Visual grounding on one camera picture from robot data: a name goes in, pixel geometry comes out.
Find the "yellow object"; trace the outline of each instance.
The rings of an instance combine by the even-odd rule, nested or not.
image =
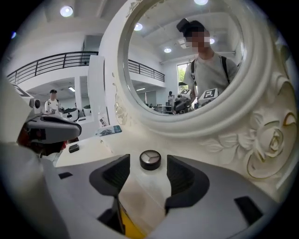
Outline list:
[[[125,213],[124,209],[120,207],[122,223],[125,225],[126,237],[131,239],[143,239],[145,235],[133,224],[130,218]]]

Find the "balcony railing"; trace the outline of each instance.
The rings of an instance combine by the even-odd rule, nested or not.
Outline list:
[[[132,60],[129,60],[128,61],[128,66],[129,66],[129,71],[130,72],[133,72],[133,73],[137,73],[137,74],[140,74],[140,75],[144,75],[144,76],[147,76],[147,77],[151,77],[151,78],[154,78],[156,80],[160,80],[160,81],[163,81],[164,82],[164,74],[153,69],[153,68],[150,68],[146,65],[143,65],[139,62],[135,62],[135,61],[132,61]]]
[[[9,82],[19,84],[43,73],[74,66],[87,66],[91,55],[98,55],[97,51],[75,51],[48,56],[33,61],[15,70],[7,76]]]
[[[22,66],[7,76],[9,82],[19,84],[43,73],[74,67],[88,66],[91,55],[98,55],[97,51],[75,51],[48,56]],[[129,71],[151,77],[164,82],[164,74],[141,63],[129,60]]]

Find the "white shirt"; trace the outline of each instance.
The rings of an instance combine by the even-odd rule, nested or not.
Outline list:
[[[55,100],[48,99],[46,101],[45,111],[47,114],[55,114],[60,116],[59,110],[61,110],[61,106],[56,99]]]
[[[174,104],[174,95],[172,95],[172,96],[169,95],[168,101],[169,101],[170,105],[173,105]]]
[[[228,58],[226,59],[226,66],[229,82],[232,82],[238,71],[238,67]],[[194,67],[199,98],[204,91],[217,88],[219,94],[221,94],[228,87],[228,79],[223,69],[221,58],[217,53],[214,53],[214,56],[209,60],[203,60],[200,57],[197,57]],[[183,82],[189,86],[189,89],[193,89],[194,80],[191,76],[191,64],[186,68]]]

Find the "man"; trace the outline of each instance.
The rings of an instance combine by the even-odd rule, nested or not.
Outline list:
[[[172,111],[173,106],[174,106],[174,95],[172,94],[172,91],[169,92],[168,102],[169,102],[169,105],[171,106],[171,111]]]
[[[198,97],[204,91],[217,88],[221,94],[234,79],[238,67],[223,56],[219,56],[210,46],[210,33],[199,22],[188,22],[183,19],[177,28],[183,33],[187,44],[198,52],[198,57],[186,68],[183,82],[192,90],[192,99],[195,100],[195,86],[198,88]]]
[[[50,99],[48,99],[45,103],[45,111],[46,114],[54,114],[60,116],[59,112],[62,112],[64,109],[61,107],[57,97],[57,91],[50,91]]]

